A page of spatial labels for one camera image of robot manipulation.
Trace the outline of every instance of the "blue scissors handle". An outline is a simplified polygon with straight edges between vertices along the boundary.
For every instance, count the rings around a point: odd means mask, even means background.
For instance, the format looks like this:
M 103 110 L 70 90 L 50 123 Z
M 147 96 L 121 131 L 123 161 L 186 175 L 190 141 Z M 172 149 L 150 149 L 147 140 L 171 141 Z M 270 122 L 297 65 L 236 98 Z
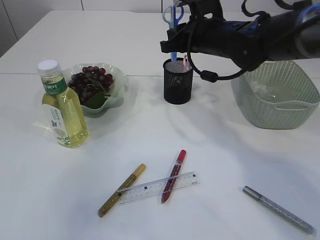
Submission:
M 174 5 L 167 7 L 167 8 L 164 10 L 163 14 L 162 14 L 163 20 L 164 20 L 167 24 L 169 24 L 169 28 L 170 28 L 170 29 L 175 28 L 175 27 L 178 25 L 179 21 L 182 19 L 182 17 L 183 17 L 184 14 L 185 14 L 185 9 L 184 9 L 182 6 L 181 6 L 180 8 L 181 8 L 181 14 L 180 14 L 180 16 L 179 16 L 178 18 L 176 18 L 177 7 L 174 6 Z M 167 19 L 166 19 L 166 14 L 169 13 L 169 10 L 170 10 L 170 20 L 167 20 Z

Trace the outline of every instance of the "green tea bottle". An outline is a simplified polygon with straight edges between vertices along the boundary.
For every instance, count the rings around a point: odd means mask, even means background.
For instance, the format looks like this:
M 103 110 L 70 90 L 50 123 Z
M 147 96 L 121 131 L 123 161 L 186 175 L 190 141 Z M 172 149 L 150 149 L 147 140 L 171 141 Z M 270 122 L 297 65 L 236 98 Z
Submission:
M 44 60 L 37 69 L 45 90 L 42 107 L 55 139 L 67 148 L 79 147 L 88 130 L 77 93 L 67 86 L 56 60 Z

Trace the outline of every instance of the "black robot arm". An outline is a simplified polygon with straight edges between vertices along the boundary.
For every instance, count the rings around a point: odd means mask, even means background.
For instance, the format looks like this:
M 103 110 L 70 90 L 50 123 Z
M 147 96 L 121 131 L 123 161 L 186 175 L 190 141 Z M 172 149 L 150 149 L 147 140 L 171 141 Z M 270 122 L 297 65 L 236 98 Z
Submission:
M 319 3 L 312 5 L 310 0 L 301 1 L 295 3 L 291 11 L 270 16 L 264 11 L 248 12 L 246 1 L 242 11 L 248 17 L 258 16 L 254 21 L 225 20 L 219 0 L 182 0 L 180 6 L 188 4 L 190 7 L 189 22 L 167 31 L 168 40 L 160 43 L 161 51 L 187 52 L 192 68 L 210 82 L 239 77 L 267 60 L 320 58 Z M 241 71 L 231 76 L 200 71 L 191 53 L 229 58 Z

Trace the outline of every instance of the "purple grapes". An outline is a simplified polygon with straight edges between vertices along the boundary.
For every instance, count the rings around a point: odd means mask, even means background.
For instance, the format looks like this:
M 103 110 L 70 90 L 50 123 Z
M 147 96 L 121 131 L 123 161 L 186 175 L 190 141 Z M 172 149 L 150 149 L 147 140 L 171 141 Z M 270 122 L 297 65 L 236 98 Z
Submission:
M 103 90 L 108 91 L 113 82 L 113 76 L 110 73 L 106 74 L 104 68 L 85 66 L 82 68 L 82 72 L 71 76 L 68 86 L 78 94 L 80 103 L 83 105 L 95 94 L 103 92 Z

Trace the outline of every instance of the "green plastic basket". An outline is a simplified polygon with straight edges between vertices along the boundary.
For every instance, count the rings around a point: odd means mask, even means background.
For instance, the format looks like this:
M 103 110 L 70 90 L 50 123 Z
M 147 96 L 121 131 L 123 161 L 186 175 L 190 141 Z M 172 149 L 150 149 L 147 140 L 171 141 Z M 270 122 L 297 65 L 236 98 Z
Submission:
M 315 111 L 319 91 L 294 61 L 262 63 L 240 77 L 238 99 L 244 116 L 263 129 L 295 129 Z

